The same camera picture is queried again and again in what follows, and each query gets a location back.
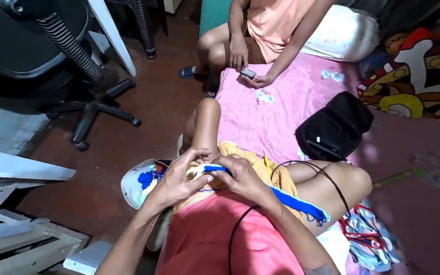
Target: pink shirt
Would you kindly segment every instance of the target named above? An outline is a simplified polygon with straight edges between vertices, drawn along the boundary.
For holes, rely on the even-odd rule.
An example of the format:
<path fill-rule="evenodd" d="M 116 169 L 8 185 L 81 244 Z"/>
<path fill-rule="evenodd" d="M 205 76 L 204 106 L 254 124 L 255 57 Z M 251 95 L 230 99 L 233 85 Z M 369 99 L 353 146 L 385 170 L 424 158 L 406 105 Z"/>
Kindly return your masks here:
<path fill-rule="evenodd" d="M 315 0 L 251 0 L 249 35 L 260 46 L 266 63 L 273 62 Z"/>
<path fill-rule="evenodd" d="M 225 190 L 181 210 L 169 227 L 164 265 L 157 274 L 228 274 L 230 235 L 252 205 Z M 235 232 L 231 260 L 234 274 L 304 274 L 282 236 L 256 209 Z"/>

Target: person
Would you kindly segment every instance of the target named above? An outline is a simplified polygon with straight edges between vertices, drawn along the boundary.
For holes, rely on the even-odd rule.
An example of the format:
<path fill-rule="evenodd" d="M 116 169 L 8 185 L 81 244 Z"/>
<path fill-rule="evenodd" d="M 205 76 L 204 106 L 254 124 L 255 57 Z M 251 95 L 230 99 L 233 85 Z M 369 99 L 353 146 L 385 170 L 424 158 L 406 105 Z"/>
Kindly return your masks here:
<path fill-rule="evenodd" d="M 233 143 L 217 144 L 220 115 L 215 99 L 205 98 L 199 104 L 184 131 L 182 155 L 148 194 L 102 261 L 97 275 L 135 274 L 154 223 L 171 205 L 174 215 L 165 251 L 161 252 L 164 263 L 157 274 L 227 274 L 230 269 L 232 274 L 339 274 L 315 238 L 346 212 L 332 183 L 299 163 L 280 166 L 281 172 L 273 171 L 270 184 L 281 182 L 278 186 L 288 190 L 283 184 L 292 180 L 296 187 L 293 193 L 330 215 L 322 227 L 307 215 L 296 217 L 293 209 L 281 204 L 265 184 L 269 179 L 261 179 L 264 175 L 259 158 L 241 150 L 237 151 L 239 154 L 224 155 L 225 150 L 236 149 Z M 232 175 L 213 171 L 189 182 L 187 169 L 204 162 L 220 164 Z M 370 193 L 370 177 L 361 168 L 346 163 L 314 163 L 337 182 L 350 207 Z M 215 182 L 226 188 L 212 191 L 212 186 L 218 186 Z M 234 234 L 235 224 L 251 207 Z"/>
<path fill-rule="evenodd" d="M 180 69 L 178 75 L 193 78 L 210 73 L 213 84 L 207 96 L 215 97 L 220 72 L 225 67 L 240 72 L 248 64 L 274 61 L 266 75 L 256 75 L 252 80 L 241 78 L 250 88 L 271 85 L 293 62 L 333 3 L 334 0 L 232 0 L 228 23 L 200 37 L 199 63 Z"/>

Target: black bag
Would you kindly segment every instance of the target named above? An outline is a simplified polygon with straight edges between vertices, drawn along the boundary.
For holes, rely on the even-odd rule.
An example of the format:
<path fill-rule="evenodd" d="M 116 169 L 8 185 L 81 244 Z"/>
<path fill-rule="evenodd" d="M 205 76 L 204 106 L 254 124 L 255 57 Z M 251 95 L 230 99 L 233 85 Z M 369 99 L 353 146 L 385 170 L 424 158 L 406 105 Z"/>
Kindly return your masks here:
<path fill-rule="evenodd" d="M 369 109 L 343 91 L 296 129 L 296 141 L 310 159 L 346 160 L 361 143 L 362 134 L 370 130 L 372 122 Z"/>

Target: chair base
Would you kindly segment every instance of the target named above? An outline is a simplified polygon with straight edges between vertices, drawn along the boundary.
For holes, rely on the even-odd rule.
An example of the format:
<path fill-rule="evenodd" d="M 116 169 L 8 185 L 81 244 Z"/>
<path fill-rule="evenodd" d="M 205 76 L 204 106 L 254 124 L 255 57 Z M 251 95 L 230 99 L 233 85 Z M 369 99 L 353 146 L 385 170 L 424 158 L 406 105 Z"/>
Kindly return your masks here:
<path fill-rule="evenodd" d="M 105 102 L 105 99 L 114 99 L 122 93 L 135 88 L 136 84 L 131 79 L 125 79 L 118 83 L 114 87 L 108 89 L 106 92 L 102 92 L 94 95 L 94 100 L 89 103 L 82 101 L 70 101 L 64 102 L 57 106 L 45 108 L 44 112 L 50 119 L 56 119 L 60 113 L 72 112 L 83 110 L 82 116 L 76 125 L 74 130 L 74 137 L 71 142 L 76 146 L 79 151 L 86 151 L 89 149 L 89 144 L 86 142 L 86 137 L 91 129 L 94 119 L 99 111 L 108 113 L 109 115 L 116 116 L 120 119 L 130 122 L 133 126 L 139 127 L 142 122 L 134 116 L 126 113 L 116 107 L 113 107 Z"/>

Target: chair wheel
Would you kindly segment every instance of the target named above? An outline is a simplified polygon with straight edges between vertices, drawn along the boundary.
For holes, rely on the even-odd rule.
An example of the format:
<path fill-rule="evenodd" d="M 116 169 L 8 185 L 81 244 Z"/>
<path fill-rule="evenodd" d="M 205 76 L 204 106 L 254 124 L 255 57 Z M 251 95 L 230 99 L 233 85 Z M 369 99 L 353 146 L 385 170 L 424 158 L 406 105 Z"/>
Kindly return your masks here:
<path fill-rule="evenodd" d="M 46 113 L 45 115 L 50 120 L 58 119 L 61 116 L 61 114 L 59 114 L 59 113 Z"/>
<path fill-rule="evenodd" d="M 81 141 L 75 144 L 77 151 L 84 152 L 89 149 L 89 143 L 87 141 Z"/>
<path fill-rule="evenodd" d="M 142 122 L 136 118 L 134 121 L 131 122 L 135 127 L 139 127 L 140 125 L 142 125 Z"/>

